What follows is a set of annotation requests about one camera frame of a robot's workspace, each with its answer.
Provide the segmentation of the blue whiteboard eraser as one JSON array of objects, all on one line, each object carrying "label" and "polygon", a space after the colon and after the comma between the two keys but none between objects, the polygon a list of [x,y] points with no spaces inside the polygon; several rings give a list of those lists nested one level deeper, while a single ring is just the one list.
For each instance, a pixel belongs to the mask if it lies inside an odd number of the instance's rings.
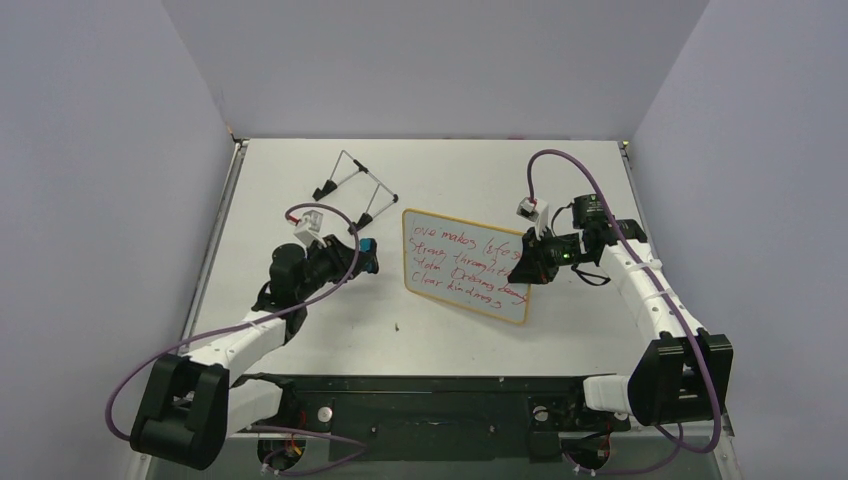
[{"label": "blue whiteboard eraser", "polygon": [[379,272],[377,249],[378,244],[374,238],[359,240],[358,268],[360,273],[377,274]]}]

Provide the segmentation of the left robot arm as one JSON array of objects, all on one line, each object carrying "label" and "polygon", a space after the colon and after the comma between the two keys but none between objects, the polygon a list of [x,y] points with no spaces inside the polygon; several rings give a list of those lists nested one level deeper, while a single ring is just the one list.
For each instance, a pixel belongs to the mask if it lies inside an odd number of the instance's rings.
[{"label": "left robot arm", "polygon": [[131,449],[204,470],[231,435],[260,420],[275,430],[291,427],[296,399],[249,370],[293,339],[321,288],[378,273],[377,252],[373,238],[349,247],[334,235],[306,247],[278,246],[268,281],[242,321],[208,333],[207,345],[155,358],[129,434]]}]

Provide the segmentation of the yellow framed whiteboard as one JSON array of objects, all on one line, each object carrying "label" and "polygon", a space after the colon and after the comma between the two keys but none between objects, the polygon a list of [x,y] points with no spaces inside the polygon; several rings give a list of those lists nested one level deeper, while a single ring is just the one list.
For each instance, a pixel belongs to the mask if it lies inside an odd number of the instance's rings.
[{"label": "yellow framed whiteboard", "polygon": [[522,253],[515,230],[408,208],[402,214],[407,290],[429,299],[520,325],[531,287],[508,275]]}]

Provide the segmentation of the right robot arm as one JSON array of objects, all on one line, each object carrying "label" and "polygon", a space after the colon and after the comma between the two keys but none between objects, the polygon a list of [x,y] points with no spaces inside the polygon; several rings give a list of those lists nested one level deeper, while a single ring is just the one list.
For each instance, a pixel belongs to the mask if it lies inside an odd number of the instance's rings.
[{"label": "right robot arm", "polygon": [[623,298],[646,349],[629,374],[586,378],[582,389],[565,398],[566,418],[588,427],[603,412],[629,415],[646,426],[720,416],[733,358],[730,341],[708,333],[686,312],[637,221],[611,222],[596,194],[575,198],[570,208],[575,230],[557,236],[544,201],[520,201],[518,215],[534,225],[522,237],[509,282],[549,284],[562,267],[592,263]]}]

